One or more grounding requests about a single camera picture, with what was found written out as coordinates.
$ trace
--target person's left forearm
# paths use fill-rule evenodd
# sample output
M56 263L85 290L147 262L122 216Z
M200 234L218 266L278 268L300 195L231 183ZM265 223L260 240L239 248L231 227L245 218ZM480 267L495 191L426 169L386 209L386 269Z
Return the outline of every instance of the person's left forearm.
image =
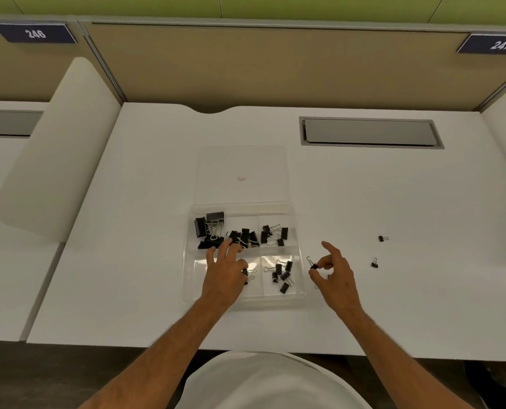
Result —
M166 407L196 350L225 311L212 299L200 297L134 363L79 409Z

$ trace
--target person's left hand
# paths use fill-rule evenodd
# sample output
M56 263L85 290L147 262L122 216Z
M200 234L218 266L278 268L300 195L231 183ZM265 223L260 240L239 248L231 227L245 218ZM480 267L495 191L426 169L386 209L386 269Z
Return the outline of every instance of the person's left hand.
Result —
M247 281L247 276L242 274L243 268L249 266L247 261L236 261L236 255L242 251L243 247L232 244L232 239L229 238L219 247L217 262L213 260L215 247L209 248L205 255L208 270L202 287L202 298L209 304L220 306L223 312L236 302Z

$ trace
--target finger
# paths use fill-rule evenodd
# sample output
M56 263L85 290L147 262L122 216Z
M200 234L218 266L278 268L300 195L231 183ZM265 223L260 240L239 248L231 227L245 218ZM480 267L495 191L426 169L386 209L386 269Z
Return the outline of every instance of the finger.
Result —
M323 277L321 277L321 275L319 274L319 272L317 270L310 268L309 274L310 274L311 280L314 282L314 284L318 288L321 289L322 287L324 287L326 280Z
M228 246L231 243L232 243L231 238L227 238L223 241L223 243L219 247L219 253L217 254L217 262L219 262L219 260L224 260L226 258L226 250L228 249Z
M244 268L249 268L249 264L244 259L237 260L236 264L239 267L240 271L243 270Z
M230 246L230 249L228 250L228 254L226 254L226 257L230 261L236 261L236 255L238 253L241 253L243 251L243 247L240 244L232 244Z
M332 255L325 255L319 261L317 261L317 266L319 268L324 268L325 270L330 270L333 267L332 264Z
M208 249L208 252L205 254L205 259L208 261L208 267L215 262L213 260L213 253L214 252L215 252L215 247L211 247Z
M340 253L340 250L334 247L334 245L326 241L321 241L321 245L331 254L333 264L342 259L342 253Z

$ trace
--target floor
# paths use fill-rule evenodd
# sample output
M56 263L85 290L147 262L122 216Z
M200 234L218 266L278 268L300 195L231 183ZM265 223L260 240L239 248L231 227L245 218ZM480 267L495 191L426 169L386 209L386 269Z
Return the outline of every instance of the floor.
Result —
M74 409L130 364L143 349L133 347L35 345L0 342L0 409ZM185 377L221 353L199 350ZM393 402L362 356L299 354L350 383L374 409L395 409ZM421 359L434 376L484 409L468 383L459 360ZM178 402L178 388L168 408Z

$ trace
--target white tabletop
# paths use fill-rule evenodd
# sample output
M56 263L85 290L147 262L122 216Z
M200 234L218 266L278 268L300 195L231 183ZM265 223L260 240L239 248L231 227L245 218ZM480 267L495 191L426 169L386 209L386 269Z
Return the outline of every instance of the white tabletop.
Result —
M445 149L301 146L299 116L433 119ZM147 346L184 313L185 213L208 145L286 148L303 256L340 247L364 308L412 355L506 360L506 161L461 112L126 103L28 341ZM300 307L230 311L202 348L361 354L307 284Z
M27 140L0 137L0 186ZM0 340L26 339L28 317L57 248L0 222Z

